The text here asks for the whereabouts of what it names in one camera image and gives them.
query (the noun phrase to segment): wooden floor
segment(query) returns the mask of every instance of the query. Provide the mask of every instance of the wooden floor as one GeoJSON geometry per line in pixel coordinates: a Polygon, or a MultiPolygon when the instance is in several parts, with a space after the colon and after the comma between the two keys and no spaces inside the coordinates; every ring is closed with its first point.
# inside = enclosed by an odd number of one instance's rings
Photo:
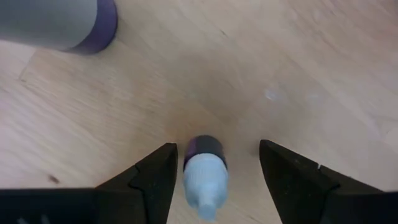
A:
{"type": "MultiPolygon", "coordinates": [[[[96,186],[165,142],[226,146],[219,223],[280,223],[257,148],[271,139],[398,189],[394,0],[116,0],[90,57],[0,43],[0,187],[96,186]]],[[[169,223],[199,223],[181,169],[169,223]]]]}

